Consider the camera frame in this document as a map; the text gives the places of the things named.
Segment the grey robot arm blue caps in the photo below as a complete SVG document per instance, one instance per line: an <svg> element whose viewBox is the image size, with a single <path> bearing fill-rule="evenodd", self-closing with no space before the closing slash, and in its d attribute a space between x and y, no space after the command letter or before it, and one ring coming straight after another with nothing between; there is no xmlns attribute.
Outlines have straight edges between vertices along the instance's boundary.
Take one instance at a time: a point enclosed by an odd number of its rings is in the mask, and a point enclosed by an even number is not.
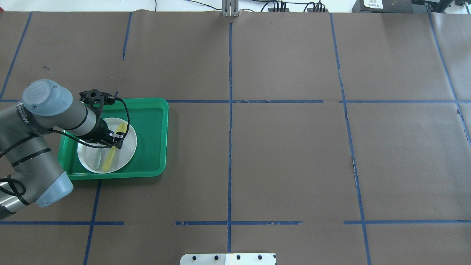
<svg viewBox="0 0 471 265"><path fill-rule="evenodd" d="M32 82L13 106L1 111L1 156L14 172L1 178L1 220L36 204L43 208L61 200L74 188L44 136L62 134L83 146L120 148L126 132L111 131L102 118L105 105L125 101L92 89L76 99L57 82Z"/></svg>

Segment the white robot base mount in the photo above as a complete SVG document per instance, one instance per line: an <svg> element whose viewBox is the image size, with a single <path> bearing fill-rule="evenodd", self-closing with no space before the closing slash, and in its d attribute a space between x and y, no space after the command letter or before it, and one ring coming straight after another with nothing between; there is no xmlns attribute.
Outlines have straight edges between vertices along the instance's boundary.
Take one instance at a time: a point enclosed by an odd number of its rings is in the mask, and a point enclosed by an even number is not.
<svg viewBox="0 0 471 265"><path fill-rule="evenodd" d="M180 265L276 265L273 253L185 254Z"/></svg>

